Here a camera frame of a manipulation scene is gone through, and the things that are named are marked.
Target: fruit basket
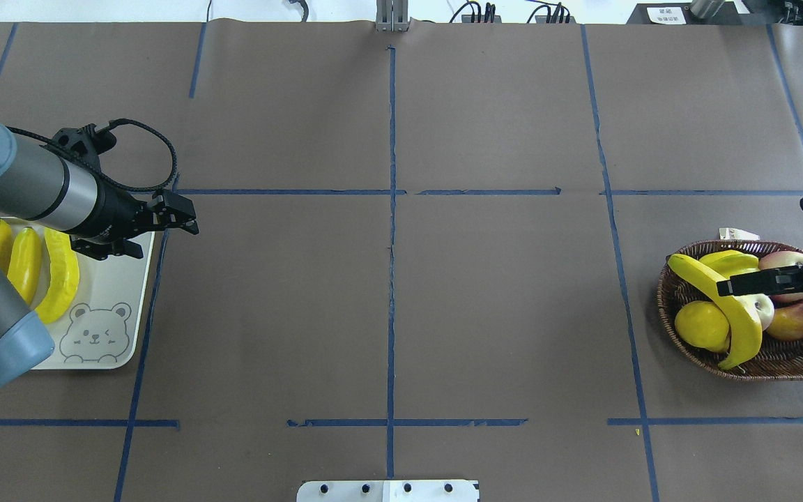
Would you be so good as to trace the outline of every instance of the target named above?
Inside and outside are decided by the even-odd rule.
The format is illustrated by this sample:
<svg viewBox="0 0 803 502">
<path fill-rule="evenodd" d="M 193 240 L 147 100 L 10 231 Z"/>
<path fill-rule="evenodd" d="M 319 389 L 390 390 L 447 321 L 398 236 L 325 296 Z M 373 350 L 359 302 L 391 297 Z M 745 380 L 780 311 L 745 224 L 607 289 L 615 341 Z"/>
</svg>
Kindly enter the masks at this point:
<svg viewBox="0 0 803 502">
<path fill-rule="evenodd" d="M 772 241 L 701 241 L 678 250 L 680 254 L 700 258 L 705 254 L 735 249 L 742 253 L 764 257 L 775 251 L 799 251 L 791 245 Z M 681 340 L 673 327 L 675 316 L 683 305 L 694 300 L 708 299 L 698 289 L 678 277 L 667 265 L 659 276 L 656 290 L 659 315 L 665 331 L 675 346 L 696 365 L 717 376 L 736 381 L 772 381 L 773 379 L 803 379 L 803 340 L 780 341 L 764 334 L 761 351 L 751 360 L 730 371 L 722 371 L 717 363 L 723 361 L 725 353 L 714 353 L 698 347 L 689 346 Z"/>
</svg>

